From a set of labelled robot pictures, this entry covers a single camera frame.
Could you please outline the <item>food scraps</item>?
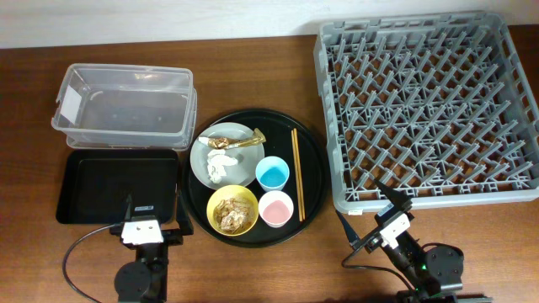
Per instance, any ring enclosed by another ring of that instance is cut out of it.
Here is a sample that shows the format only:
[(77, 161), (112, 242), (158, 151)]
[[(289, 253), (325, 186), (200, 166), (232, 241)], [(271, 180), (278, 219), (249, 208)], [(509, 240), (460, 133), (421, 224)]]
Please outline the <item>food scraps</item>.
[(253, 224), (253, 208), (244, 198), (222, 199), (214, 209), (219, 229), (228, 234), (238, 234)]

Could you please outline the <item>blue cup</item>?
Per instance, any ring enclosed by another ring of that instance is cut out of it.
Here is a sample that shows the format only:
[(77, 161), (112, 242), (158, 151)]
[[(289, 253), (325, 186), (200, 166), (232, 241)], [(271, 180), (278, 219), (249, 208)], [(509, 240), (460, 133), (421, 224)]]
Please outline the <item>blue cup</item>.
[(282, 190), (290, 177), (290, 169), (280, 157), (265, 157), (257, 164), (255, 177), (266, 192)]

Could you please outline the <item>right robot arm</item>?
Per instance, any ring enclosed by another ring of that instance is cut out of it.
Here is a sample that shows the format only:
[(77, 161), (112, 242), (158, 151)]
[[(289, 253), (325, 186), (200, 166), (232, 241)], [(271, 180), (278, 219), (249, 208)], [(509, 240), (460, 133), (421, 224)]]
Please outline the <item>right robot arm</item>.
[[(476, 295), (462, 297), (456, 294), (463, 288), (464, 253), (452, 245), (439, 242), (423, 246), (408, 232), (414, 216), (410, 213), (412, 198), (401, 191), (375, 181), (389, 204), (375, 215), (376, 228), (366, 236), (359, 237), (349, 222), (337, 214), (352, 253), (341, 266), (347, 269), (362, 269), (387, 272), (396, 276), (406, 286), (396, 294), (397, 302), (492, 302), (492, 297)], [(378, 248), (387, 255), (393, 269), (350, 264), (349, 261), (360, 250), (372, 253)]]

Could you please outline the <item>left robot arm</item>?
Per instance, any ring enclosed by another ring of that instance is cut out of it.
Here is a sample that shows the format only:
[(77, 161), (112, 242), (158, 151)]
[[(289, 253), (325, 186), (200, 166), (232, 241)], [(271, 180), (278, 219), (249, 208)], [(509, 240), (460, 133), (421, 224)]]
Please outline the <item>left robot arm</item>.
[(121, 243), (136, 252), (133, 262), (117, 272), (114, 286), (122, 303), (165, 302), (168, 300), (168, 249), (181, 246), (194, 234), (193, 224), (181, 201), (176, 202), (174, 219), (178, 227), (164, 230), (156, 215), (135, 215), (131, 196), (126, 199), (120, 223)]

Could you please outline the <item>white tissue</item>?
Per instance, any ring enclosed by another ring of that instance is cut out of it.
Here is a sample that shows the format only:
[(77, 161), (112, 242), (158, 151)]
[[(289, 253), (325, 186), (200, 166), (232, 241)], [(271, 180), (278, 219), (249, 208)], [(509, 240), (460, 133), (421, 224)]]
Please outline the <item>white tissue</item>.
[(226, 155), (225, 150), (212, 150), (207, 155), (207, 172), (213, 183), (220, 183), (227, 173), (225, 167), (235, 166), (238, 160)]

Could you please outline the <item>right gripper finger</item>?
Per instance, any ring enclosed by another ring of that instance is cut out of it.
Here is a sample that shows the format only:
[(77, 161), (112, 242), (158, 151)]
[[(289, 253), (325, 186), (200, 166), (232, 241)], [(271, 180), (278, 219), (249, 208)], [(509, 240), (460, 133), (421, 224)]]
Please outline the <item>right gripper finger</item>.
[(386, 186), (378, 179), (374, 180), (376, 186), (380, 189), (381, 193), (387, 197), (387, 199), (398, 209), (403, 212), (410, 211), (412, 209), (413, 202), (409, 196), (405, 193), (399, 192), (396, 189), (392, 189)]
[(336, 214), (344, 228), (344, 233), (347, 237), (347, 240), (349, 242), (349, 245), (351, 248), (358, 248), (360, 246), (360, 237), (355, 232), (353, 227), (349, 224), (349, 222), (344, 218), (343, 214), (340, 213), (338, 210), (336, 210)]

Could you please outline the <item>yellow bowl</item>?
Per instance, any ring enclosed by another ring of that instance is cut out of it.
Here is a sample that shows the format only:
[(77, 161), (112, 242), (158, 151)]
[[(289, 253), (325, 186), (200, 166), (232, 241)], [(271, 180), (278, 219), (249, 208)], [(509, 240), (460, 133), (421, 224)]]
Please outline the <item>yellow bowl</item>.
[[(250, 202), (253, 208), (253, 224), (247, 230), (234, 235), (221, 231), (214, 218), (214, 209), (216, 208), (216, 206), (220, 203), (222, 199), (230, 198), (244, 198)], [(249, 189), (240, 185), (227, 185), (218, 189), (208, 200), (206, 206), (206, 217), (211, 227), (218, 233), (227, 237), (237, 237), (248, 232), (256, 224), (259, 217), (259, 202), (255, 195)]]

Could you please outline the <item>pink cup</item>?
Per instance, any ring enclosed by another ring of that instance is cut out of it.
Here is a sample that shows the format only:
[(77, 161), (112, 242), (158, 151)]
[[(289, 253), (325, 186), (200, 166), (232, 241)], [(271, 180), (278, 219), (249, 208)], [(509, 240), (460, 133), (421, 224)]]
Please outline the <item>pink cup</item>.
[(272, 228), (281, 228), (292, 217), (294, 204), (283, 191), (269, 191), (259, 200), (259, 215)]

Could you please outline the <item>gold snack wrapper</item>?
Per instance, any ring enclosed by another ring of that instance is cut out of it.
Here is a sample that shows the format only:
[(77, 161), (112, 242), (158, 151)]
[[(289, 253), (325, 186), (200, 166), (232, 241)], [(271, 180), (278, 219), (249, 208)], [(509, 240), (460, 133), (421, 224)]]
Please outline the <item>gold snack wrapper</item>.
[(255, 128), (253, 134), (247, 139), (231, 139), (227, 137), (209, 138), (208, 147), (217, 150), (228, 150), (240, 147), (257, 146), (266, 142), (264, 134)]

